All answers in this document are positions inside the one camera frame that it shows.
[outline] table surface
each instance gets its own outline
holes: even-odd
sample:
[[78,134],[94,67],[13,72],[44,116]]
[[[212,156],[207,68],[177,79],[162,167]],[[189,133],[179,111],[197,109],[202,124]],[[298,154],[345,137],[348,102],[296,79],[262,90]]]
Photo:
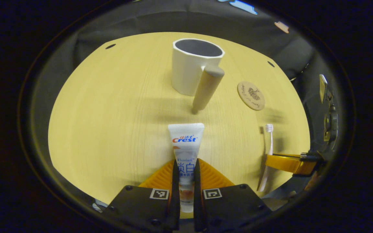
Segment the table surface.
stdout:
[[[172,42],[198,38],[225,51],[225,76],[207,107],[191,113],[193,97],[171,86]],[[261,111],[238,96],[241,81],[266,99]],[[169,124],[205,124],[198,158],[234,184],[256,191],[270,144],[260,127],[274,125],[274,152],[299,154],[310,147],[308,121],[296,90],[269,57],[232,41],[201,34],[158,32],[103,44],[61,89],[49,125],[54,167],[88,195],[110,203],[125,185],[139,185],[174,159]],[[270,169],[263,196],[291,173]]]

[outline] yellow strap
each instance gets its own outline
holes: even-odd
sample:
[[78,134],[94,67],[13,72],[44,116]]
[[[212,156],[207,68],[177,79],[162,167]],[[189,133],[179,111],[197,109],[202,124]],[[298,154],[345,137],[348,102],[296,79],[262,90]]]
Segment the yellow strap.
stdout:
[[266,165],[294,174],[311,174],[317,162],[302,162],[299,160],[299,157],[297,157],[297,155],[268,155]]

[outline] sticker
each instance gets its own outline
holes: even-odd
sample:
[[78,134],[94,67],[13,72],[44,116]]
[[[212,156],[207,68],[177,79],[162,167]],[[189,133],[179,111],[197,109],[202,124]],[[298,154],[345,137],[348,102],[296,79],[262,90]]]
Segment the sticker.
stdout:
[[253,15],[257,15],[257,12],[254,10],[254,6],[251,6],[247,3],[243,3],[242,1],[235,0],[234,2],[230,2],[232,6],[235,6],[239,9],[245,10],[248,13],[251,13]]
[[152,189],[151,199],[168,200],[169,190],[168,189]]
[[214,199],[222,197],[220,189],[203,189],[205,199]]
[[282,31],[284,31],[285,33],[289,34],[289,27],[288,27],[286,24],[284,24],[284,23],[282,23],[282,22],[280,22],[280,21],[278,21],[278,22],[274,22],[274,24],[275,24],[278,28],[280,28]]

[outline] toothpaste tube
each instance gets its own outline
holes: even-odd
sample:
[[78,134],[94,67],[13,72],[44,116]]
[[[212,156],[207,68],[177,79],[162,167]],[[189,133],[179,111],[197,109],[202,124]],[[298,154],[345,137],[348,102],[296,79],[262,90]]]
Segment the toothpaste tube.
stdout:
[[181,211],[191,213],[194,211],[194,169],[204,124],[170,124],[168,130],[178,163]]

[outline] toothbrush bristles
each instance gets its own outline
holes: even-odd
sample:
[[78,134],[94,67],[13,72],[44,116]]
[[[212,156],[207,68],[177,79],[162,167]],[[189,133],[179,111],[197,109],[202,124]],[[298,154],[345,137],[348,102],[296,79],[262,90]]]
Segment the toothbrush bristles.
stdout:
[[272,132],[273,131],[273,124],[266,124],[266,131],[268,133]]

